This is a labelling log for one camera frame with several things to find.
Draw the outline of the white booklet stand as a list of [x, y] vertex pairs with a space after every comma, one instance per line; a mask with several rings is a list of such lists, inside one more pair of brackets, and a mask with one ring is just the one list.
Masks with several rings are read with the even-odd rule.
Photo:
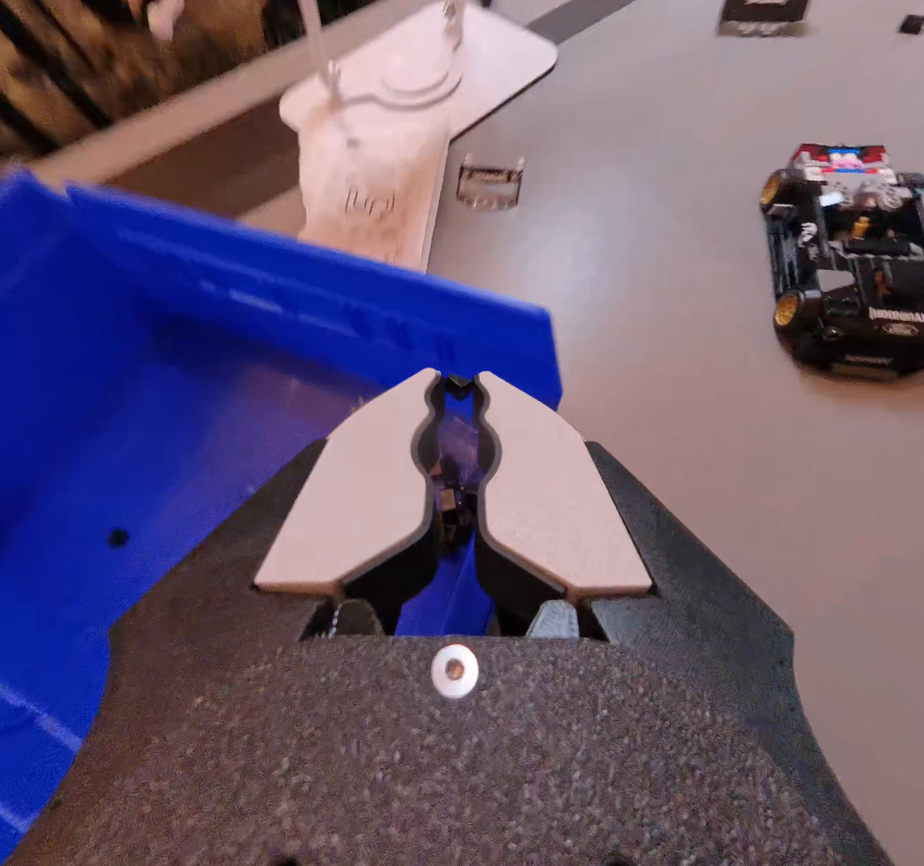
[[306, 132], [317, 112], [368, 104], [464, 133], [554, 68], [557, 46], [473, 0], [441, 0], [332, 59], [317, 0], [296, 0], [313, 75], [281, 98], [281, 120]]

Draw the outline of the loose lego pieces in bin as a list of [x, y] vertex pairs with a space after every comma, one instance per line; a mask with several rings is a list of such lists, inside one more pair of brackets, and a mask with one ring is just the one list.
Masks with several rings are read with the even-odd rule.
[[462, 424], [452, 429], [440, 441], [431, 472], [437, 525], [446, 553], [465, 548], [475, 532], [484, 474], [477, 431]]

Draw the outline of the white printed paper bag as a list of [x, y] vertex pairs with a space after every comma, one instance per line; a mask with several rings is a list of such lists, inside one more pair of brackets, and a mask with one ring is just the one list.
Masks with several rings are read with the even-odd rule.
[[432, 124], [348, 124], [298, 137], [304, 222], [298, 239], [424, 273], [445, 175], [449, 133]]

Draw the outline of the black printed lego plate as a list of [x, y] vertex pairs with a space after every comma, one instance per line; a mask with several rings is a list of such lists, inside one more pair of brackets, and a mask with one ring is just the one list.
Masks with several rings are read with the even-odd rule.
[[728, 38], [800, 38], [811, 0], [724, 0], [716, 33]]

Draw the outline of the clear lego windshield piece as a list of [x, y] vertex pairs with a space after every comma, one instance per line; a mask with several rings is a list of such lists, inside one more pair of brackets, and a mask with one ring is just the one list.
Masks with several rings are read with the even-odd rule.
[[456, 181], [456, 201], [480, 212], [505, 212], [518, 207], [525, 170], [521, 156], [507, 166], [482, 163], [463, 157]]

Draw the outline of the black lego car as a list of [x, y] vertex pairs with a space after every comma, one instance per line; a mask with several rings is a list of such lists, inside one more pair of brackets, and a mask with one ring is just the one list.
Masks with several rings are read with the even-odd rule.
[[881, 144], [801, 144], [759, 196], [772, 326], [801, 366], [886, 380], [923, 368], [923, 176]]

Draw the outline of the blue plastic bin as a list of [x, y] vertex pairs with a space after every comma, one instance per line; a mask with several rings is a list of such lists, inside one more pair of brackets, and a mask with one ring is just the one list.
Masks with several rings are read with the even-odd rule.
[[491, 371], [550, 312], [104, 188], [2, 178], [2, 860], [99, 710], [109, 630], [360, 398]]

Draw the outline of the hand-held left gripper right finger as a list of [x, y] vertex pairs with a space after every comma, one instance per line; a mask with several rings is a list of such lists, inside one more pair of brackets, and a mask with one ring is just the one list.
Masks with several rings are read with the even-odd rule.
[[496, 602], [647, 593], [653, 579], [581, 434], [491, 372], [475, 391], [482, 589]]

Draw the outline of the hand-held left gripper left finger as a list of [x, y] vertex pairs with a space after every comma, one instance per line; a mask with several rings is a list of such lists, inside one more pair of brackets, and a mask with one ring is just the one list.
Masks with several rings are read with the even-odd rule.
[[424, 368], [329, 434], [256, 573], [259, 591], [344, 596], [419, 542], [433, 515], [420, 446], [440, 379]]

